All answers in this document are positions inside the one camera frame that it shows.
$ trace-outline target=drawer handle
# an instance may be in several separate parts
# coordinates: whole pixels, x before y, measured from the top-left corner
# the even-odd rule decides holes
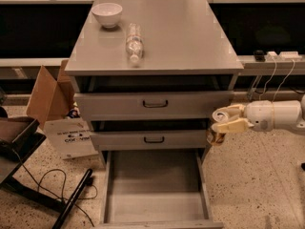
[[[143,100],[143,106],[145,108],[165,108],[169,105],[169,101],[165,100],[164,103],[147,103],[145,100]]]
[[[146,143],[162,143],[164,142],[165,138],[164,136],[162,137],[145,137],[144,136],[144,141]]]

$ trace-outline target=terrazzo floor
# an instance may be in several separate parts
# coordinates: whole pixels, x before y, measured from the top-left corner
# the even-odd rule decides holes
[[[9,116],[24,115],[26,106],[4,106]],[[301,229],[305,228],[305,135],[287,131],[227,135],[224,144],[212,147],[203,164],[214,221],[226,229]],[[87,169],[92,168],[94,187],[86,187],[77,204],[93,224],[100,220],[101,188],[104,170],[97,156],[63,160],[48,140],[27,160],[26,167],[40,179],[50,169],[67,174],[64,195],[70,196]],[[14,176],[36,189],[23,168]],[[43,183],[60,195],[63,175],[51,173]],[[34,202],[0,190],[1,229],[48,229],[58,214]],[[91,228],[85,214],[77,208],[62,228]]]

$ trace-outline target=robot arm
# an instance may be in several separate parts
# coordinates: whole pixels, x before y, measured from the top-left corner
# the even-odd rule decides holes
[[[254,101],[220,108],[213,112],[212,119],[210,132],[222,138],[227,133],[242,133],[248,129],[256,132],[284,129],[305,135],[305,95],[301,101]]]

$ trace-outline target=white bowl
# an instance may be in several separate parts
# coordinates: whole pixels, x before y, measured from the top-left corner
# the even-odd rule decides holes
[[[105,28],[112,28],[120,21],[122,10],[122,6],[118,4],[102,3],[95,5],[91,12],[99,24]]]

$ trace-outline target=clear bottle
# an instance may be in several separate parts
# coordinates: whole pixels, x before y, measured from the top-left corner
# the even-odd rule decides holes
[[[143,55],[143,42],[141,38],[141,28],[139,25],[130,23],[126,39],[126,51],[129,54],[131,63],[139,63]]]

